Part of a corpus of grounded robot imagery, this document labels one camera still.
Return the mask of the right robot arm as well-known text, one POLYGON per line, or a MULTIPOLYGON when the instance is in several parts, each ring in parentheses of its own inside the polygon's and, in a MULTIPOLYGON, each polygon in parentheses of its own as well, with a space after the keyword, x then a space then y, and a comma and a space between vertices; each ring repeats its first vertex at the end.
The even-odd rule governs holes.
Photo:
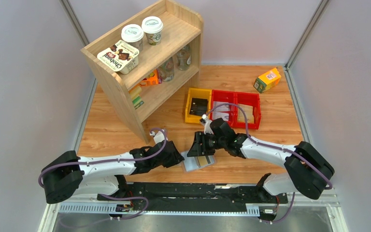
POLYGON ((260 140, 247 133, 236 133, 227 122, 218 118, 200 120, 203 131, 195 133, 187 152, 188 157, 212 156, 225 150, 233 157, 257 159, 284 167, 284 174, 265 174, 257 185, 267 194, 299 192, 317 200, 324 190, 332 189, 331 178, 335 170, 309 143, 282 145, 260 140))

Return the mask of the pink leather card holder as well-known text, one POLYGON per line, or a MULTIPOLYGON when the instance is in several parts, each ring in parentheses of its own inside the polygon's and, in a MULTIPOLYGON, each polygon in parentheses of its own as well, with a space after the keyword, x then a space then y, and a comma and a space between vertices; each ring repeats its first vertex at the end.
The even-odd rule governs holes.
POLYGON ((199 170, 199 168, 197 167, 196 157, 187 157, 186 153, 182 153, 181 155, 184 158, 182 162, 182 167, 185 172, 192 172, 192 171, 199 170))

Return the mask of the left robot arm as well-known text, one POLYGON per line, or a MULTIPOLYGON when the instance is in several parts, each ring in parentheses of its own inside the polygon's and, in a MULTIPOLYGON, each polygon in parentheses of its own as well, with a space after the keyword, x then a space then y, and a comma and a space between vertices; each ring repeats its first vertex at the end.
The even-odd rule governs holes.
POLYGON ((182 161, 184 157, 168 140, 109 157, 79 157, 70 150, 44 167, 38 182, 46 202, 55 204, 79 194, 112 195, 118 190, 119 175, 148 173, 156 167, 169 168, 182 161))

